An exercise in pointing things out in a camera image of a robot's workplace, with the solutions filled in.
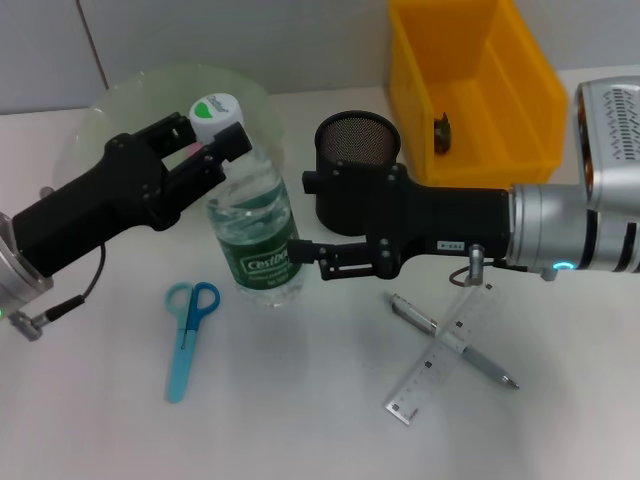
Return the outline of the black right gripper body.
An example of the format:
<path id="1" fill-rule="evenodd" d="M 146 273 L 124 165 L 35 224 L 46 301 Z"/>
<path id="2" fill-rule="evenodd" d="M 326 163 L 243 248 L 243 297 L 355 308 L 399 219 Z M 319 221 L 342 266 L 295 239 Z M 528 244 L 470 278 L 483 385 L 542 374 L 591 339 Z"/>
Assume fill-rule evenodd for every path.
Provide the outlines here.
<path id="1" fill-rule="evenodd" d="M 373 274 L 395 278 L 420 255 L 467 258 L 478 245 L 504 259 L 511 239 L 510 196 L 503 189 L 427 187 L 398 166 L 371 190 L 366 239 Z"/>

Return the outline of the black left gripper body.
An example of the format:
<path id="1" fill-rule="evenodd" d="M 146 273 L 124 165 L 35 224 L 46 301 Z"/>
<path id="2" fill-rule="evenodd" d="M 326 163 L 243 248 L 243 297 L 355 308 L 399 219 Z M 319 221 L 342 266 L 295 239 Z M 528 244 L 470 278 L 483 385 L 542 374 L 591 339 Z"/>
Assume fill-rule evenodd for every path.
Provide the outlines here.
<path id="1" fill-rule="evenodd" d="M 147 143 L 115 137 L 89 171 L 15 215 L 19 252 L 50 277 L 127 229 L 170 228 L 180 213 L 162 194 L 167 175 Z"/>

